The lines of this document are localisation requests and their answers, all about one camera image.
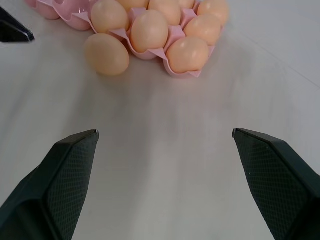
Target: white table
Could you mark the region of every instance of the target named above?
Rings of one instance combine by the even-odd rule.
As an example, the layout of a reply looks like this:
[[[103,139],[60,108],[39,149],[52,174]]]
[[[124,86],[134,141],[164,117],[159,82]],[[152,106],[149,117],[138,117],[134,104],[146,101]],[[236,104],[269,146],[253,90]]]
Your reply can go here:
[[[130,57],[97,76],[91,32],[0,4],[35,36],[0,45],[0,205],[68,135],[98,129],[75,240],[272,240],[232,139],[287,141],[320,173],[320,1],[229,0],[231,19],[199,79]]]

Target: pink egg tray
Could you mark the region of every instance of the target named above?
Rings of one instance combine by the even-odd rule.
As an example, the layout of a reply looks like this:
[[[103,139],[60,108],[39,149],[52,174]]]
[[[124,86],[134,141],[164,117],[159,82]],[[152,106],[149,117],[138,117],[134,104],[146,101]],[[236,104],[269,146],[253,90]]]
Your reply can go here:
[[[56,20],[61,18],[65,21],[70,27],[80,30],[86,31],[89,29],[93,29],[96,33],[94,26],[90,20],[90,12],[93,5],[98,0],[25,0],[25,2],[35,9],[40,15],[45,17],[46,19]],[[172,71],[169,65],[169,61],[166,57],[166,52],[168,48],[177,40],[186,37],[183,32],[184,27],[193,19],[196,15],[196,10],[199,7],[200,2],[196,1],[193,9],[183,8],[181,11],[181,24],[178,26],[169,26],[169,35],[168,41],[164,48],[159,49],[150,49],[146,52],[139,53],[136,52],[130,42],[130,32],[131,27],[128,31],[125,29],[115,29],[109,31],[109,34],[113,35],[120,41],[126,40],[128,46],[132,53],[142,60],[151,60],[157,57],[163,59],[163,64],[167,72],[175,77],[175,78],[190,78],[195,77],[198,78],[201,74],[201,70],[198,71],[188,71],[185,73],[175,73]],[[142,14],[146,9],[144,7],[135,7],[132,8],[128,12],[130,25],[132,25],[133,21],[137,16]],[[209,57],[212,55],[215,47],[209,46]]]

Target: brown egg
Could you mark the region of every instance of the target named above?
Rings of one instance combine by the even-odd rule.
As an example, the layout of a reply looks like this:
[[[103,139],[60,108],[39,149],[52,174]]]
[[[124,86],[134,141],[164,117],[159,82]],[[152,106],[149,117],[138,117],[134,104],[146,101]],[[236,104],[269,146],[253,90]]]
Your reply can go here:
[[[181,8],[177,0],[150,0],[148,9],[163,13],[169,25],[180,24]]]
[[[109,30],[129,28],[128,14],[115,0],[100,0],[93,5],[91,22],[98,33],[106,34]]]
[[[147,10],[132,24],[130,40],[138,53],[148,49],[163,48],[168,40],[169,25],[164,15],[156,10]]]
[[[86,40],[84,55],[97,73],[107,76],[122,74],[129,66],[129,54],[125,46],[115,37],[104,33],[94,34]]]
[[[195,0],[178,0],[181,8],[192,9],[195,4]]]
[[[149,0],[117,0],[128,12],[132,8],[147,8]]]
[[[197,15],[213,14],[224,26],[229,18],[229,7],[226,0],[204,0],[200,3]]]
[[[192,19],[183,31],[187,37],[198,37],[214,46],[220,37],[221,22],[213,14],[204,14]]]
[[[177,74],[201,70],[209,58],[207,43],[195,36],[187,36],[176,41],[168,49],[166,57]]]

